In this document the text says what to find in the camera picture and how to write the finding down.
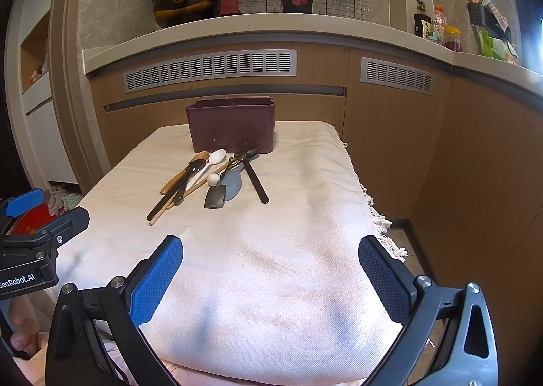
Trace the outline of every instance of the wooden spoon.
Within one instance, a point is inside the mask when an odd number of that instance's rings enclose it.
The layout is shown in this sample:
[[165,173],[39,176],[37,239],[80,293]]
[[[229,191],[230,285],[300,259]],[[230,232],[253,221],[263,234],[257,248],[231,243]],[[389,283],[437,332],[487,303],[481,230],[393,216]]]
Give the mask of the wooden spoon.
[[[194,156],[194,158],[192,158],[191,161],[189,162],[195,161],[197,159],[205,159],[207,161],[208,158],[209,158],[209,152],[203,151],[203,152],[197,153]],[[172,185],[175,184],[181,176],[183,176],[186,170],[187,168],[185,167],[183,170],[181,170],[181,172],[177,173],[177,175],[175,175],[172,179],[170,179],[168,183],[164,187],[162,187],[160,194],[165,195],[166,193],[168,193],[168,190],[170,190],[172,188]]]

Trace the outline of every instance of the countertop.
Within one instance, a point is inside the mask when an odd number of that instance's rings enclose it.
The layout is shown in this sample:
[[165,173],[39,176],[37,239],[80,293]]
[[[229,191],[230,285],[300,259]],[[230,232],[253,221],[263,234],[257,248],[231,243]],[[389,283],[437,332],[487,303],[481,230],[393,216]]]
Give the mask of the countertop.
[[300,33],[354,38],[395,46],[454,67],[480,72],[513,83],[543,97],[543,75],[500,60],[449,49],[392,27],[350,18],[313,14],[243,14],[186,23],[142,35],[116,46],[85,49],[88,74],[136,54],[176,43],[235,34]]

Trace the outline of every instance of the black pot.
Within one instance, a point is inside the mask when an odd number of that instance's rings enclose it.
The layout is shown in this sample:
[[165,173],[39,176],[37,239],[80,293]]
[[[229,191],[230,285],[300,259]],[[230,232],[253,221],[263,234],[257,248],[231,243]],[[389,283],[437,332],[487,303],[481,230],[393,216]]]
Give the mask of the black pot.
[[221,0],[184,0],[181,3],[175,3],[173,0],[152,0],[153,1],[153,13],[157,11],[170,11],[181,9],[187,6],[196,5],[200,2],[211,2],[211,5],[202,10],[194,11],[192,13],[180,14],[175,17],[157,17],[155,14],[155,20],[158,26],[170,27],[180,25],[181,23],[194,22],[196,20],[202,20],[205,18],[218,17],[221,11]]

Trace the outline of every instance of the blue gripper pad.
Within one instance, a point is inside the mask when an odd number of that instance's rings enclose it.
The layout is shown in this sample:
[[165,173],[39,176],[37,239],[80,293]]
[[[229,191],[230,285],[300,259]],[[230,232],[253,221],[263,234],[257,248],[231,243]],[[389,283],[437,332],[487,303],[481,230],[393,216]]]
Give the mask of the blue gripper pad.
[[7,216],[16,218],[21,214],[28,212],[31,208],[37,207],[43,202],[43,190],[35,188],[21,196],[14,197],[7,202],[5,213]]
[[173,276],[183,260],[183,245],[175,236],[154,261],[151,269],[132,292],[130,318],[138,328],[153,317]]

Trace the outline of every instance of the maroon plastic container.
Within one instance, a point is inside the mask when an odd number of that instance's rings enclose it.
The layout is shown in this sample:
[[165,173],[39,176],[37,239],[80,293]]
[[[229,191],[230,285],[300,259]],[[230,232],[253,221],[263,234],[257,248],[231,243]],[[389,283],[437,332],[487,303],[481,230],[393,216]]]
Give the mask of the maroon plastic container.
[[275,102],[271,97],[199,100],[186,107],[195,152],[225,149],[227,153],[257,147],[273,151]]

